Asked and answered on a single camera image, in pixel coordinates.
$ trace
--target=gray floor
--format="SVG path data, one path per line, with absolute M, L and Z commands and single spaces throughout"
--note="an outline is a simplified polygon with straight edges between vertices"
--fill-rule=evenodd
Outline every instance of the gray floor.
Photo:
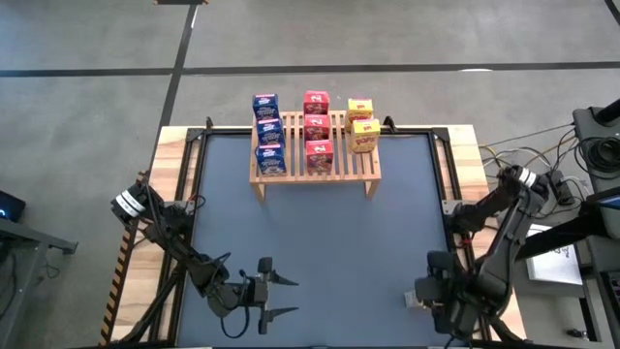
M 186 14 L 148 0 L 0 0 L 0 70 L 169 68 Z M 199 8 L 186 66 L 612 60 L 620 27 L 604 0 L 213 0 Z M 109 200 L 148 166 L 169 81 L 0 79 L 0 189 L 28 203 L 29 225 L 80 241 L 73 258 L 50 253 L 63 271 L 39 286 L 20 348 L 98 341 L 121 234 Z M 252 94 L 277 92 L 291 110 L 306 89 L 329 91 L 335 108 L 372 97 L 401 124 L 472 123 L 491 143 L 613 101 L 620 71 L 184 77 L 170 123 L 247 124 Z M 498 149 L 546 149 L 563 133 Z M 562 170 L 585 179 L 571 159 Z M 576 300 L 518 300 L 531 339 L 587 344 L 562 335 L 582 327 Z

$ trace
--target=wooden rack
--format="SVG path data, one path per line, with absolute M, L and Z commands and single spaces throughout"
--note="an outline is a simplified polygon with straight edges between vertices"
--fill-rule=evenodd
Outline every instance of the wooden rack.
M 379 147 L 368 153 L 352 153 L 347 145 L 349 134 L 344 131 L 344 111 L 331 111 L 331 134 L 333 141 L 333 165 L 330 174 L 309 174 L 305 169 L 305 141 L 303 139 L 303 112 L 281 112 L 285 130 L 285 162 L 287 172 L 279 176 L 262 176 L 257 165 L 254 150 L 259 143 L 256 120 L 252 128 L 252 149 L 250 155 L 250 184 L 259 198 L 264 201 L 265 187 L 271 184 L 324 184 L 341 182 L 363 182 L 366 198 L 372 199 L 381 181 Z

